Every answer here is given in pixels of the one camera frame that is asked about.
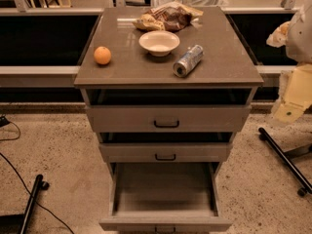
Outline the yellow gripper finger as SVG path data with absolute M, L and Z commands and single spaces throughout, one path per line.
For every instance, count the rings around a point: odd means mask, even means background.
M 303 115 L 303 110 L 292 105 L 277 102 L 272 107 L 272 116 L 283 124 L 291 124 Z

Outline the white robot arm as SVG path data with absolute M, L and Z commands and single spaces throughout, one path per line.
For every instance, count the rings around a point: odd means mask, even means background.
M 278 26 L 266 44 L 285 46 L 287 57 L 297 62 L 293 70 L 281 73 L 279 98 L 271 110 L 274 120 L 291 124 L 312 105 L 312 0 Z

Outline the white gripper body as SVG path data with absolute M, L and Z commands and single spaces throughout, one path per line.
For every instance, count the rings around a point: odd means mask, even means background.
M 312 64 L 298 65 L 290 74 L 282 102 L 306 110 L 312 104 Z

